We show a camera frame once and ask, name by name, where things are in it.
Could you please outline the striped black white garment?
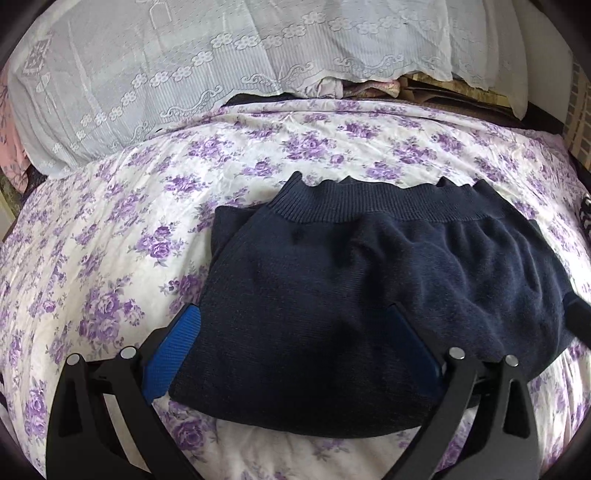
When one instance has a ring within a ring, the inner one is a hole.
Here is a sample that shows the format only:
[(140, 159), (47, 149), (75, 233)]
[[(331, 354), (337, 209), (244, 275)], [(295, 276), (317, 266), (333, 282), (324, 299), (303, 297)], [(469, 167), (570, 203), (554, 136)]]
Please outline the striped black white garment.
[(585, 196), (580, 204), (579, 220), (586, 239), (591, 242), (591, 198)]

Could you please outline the navy knit cardigan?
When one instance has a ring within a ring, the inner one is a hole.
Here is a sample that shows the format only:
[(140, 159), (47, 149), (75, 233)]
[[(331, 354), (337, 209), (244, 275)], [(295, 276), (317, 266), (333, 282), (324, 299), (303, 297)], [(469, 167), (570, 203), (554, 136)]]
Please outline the navy knit cardigan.
[(278, 431), (366, 438), (420, 425), (441, 396), (401, 321), (527, 379), (572, 342), (568, 275), (535, 223), (489, 184), (348, 178), (219, 207), (201, 328), (177, 403)]

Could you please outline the purple floral bed sheet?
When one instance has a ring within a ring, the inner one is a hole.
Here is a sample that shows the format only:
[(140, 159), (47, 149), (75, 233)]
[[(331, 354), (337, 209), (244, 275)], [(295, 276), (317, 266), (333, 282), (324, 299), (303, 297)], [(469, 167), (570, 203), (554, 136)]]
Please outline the purple floral bed sheet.
[(197, 299), (213, 212), (269, 200), (294, 172), (400, 187), (487, 181), (535, 220), (590, 294), (587, 191), (561, 137), (384, 101), (233, 106), (41, 184), (1, 247), (1, 373), (16, 439), (45, 467), (67, 355), (114, 356)]

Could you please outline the pink floral fabric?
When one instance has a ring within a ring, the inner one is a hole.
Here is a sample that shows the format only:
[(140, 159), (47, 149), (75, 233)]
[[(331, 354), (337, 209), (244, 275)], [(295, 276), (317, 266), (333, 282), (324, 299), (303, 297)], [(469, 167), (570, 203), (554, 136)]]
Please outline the pink floral fabric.
[(0, 164), (1, 171), (15, 190), (24, 194), (29, 180), (27, 169), (31, 163), (20, 140), (8, 91), (8, 67), (1, 71), (0, 105)]

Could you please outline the brick pattern curtain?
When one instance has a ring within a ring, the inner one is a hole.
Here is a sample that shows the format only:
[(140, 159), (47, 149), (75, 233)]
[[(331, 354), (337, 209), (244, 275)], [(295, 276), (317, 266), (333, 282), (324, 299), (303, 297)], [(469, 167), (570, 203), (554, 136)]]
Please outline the brick pattern curtain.
[(563, 137), (568, 151), (590, 170), (591, 162), (591, 86), (576, 59), (573, 60), (572, 84)]

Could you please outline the brown patterned headboard bedding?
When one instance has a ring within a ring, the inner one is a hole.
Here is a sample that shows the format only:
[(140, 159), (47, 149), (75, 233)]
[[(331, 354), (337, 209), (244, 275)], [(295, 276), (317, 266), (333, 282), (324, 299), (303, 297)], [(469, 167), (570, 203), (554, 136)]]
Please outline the brown patterned headboard bedding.
[(387, 82), (353, 82), (324, 77), (297, 93), (284, 92), (269, 97), (239, 93), (225, 104), (232, 106), (304, 98), (401, 101), (474, 117), (504, 127), (552, 134), (561, 134), (564, 129), (563, 122), (532, 103), (528, 105), (525, 116), (518, 118), (509, 99), (500, 93), (472, 87), (460, 79), (439, 81), (424, 73), (404, 75)]

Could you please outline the white lace pillow cover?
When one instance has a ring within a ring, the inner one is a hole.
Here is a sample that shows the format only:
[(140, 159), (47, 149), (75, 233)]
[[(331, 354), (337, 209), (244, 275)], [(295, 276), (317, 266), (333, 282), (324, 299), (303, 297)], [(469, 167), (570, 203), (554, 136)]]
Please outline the white lace pillow cover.
[(510, 1), (58, 1), (6, 72), (35, 168), (59, 178), (240, 94), (338, 97), (422, 72), (528, 106)]

